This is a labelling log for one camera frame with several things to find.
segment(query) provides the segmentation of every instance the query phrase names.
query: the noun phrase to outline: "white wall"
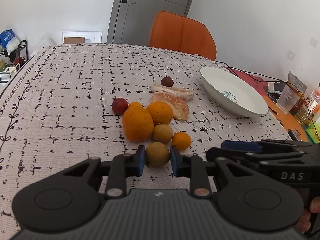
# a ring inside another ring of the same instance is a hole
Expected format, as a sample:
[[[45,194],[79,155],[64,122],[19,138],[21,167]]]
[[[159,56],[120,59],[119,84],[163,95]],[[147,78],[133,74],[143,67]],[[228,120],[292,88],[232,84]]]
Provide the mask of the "white wall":
[[[307,93],[320,82],[320,0],[193,0],[188,17],[207,26],[217,60],[285,81],[292,70]]]
[[[62,31],[102,30],[106,42],[113,0],[0,0],[0,31],[12,28],[26,39],[29,54],[42,38],[61,42]]]

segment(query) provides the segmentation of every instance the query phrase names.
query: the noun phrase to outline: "door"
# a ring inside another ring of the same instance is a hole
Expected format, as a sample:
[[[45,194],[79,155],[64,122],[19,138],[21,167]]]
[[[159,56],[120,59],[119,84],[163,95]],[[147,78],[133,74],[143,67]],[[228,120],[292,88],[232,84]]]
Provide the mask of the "door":
[[[167,11],[183,16],[190,2],[191,0],[120,0],[113,43],[148,46],[157,13]]]

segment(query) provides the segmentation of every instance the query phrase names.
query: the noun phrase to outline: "finger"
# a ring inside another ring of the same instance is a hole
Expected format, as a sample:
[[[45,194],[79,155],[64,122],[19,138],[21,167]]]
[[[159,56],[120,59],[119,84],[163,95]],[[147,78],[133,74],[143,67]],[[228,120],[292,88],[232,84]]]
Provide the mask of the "finger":
[[[310,229],[310,227],[311,227],[311,222],[310,221],[308,221],[308,222],[306,222],[306,223],[304,223],[304,222],[301,222],[301,221],[299,221],[297,224],[296,224],[296,229],[300,232],[300,233],[302,233],[302,234],[304,234],[306,231],[308,231],[309,229]]]
[[[320,213],[320,197],[316,197],[311,201],[310,212]]]
[[[304,209],[299,221],[308,222],[310,218],[311,218],[311,213],[308,210]]]

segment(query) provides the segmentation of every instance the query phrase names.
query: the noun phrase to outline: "beverage bottle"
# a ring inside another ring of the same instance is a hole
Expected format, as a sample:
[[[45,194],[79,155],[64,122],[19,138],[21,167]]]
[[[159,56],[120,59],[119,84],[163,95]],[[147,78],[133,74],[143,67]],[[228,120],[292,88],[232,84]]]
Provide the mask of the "beverage bottle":
[[[306,98],[305,103],[300,107],[294,116],[300,125],[309,125],[311,119],[320,109],[320,84]]]

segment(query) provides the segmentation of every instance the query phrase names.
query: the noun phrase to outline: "chair backrest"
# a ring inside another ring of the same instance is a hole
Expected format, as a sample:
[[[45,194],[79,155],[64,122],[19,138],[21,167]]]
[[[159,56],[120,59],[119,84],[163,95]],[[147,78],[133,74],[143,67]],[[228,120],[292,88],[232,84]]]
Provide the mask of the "chair backrest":
[[[149,46],[199,54],[212,60],[217,56],[213,38],[202,23],[164,11],[156,16]]]

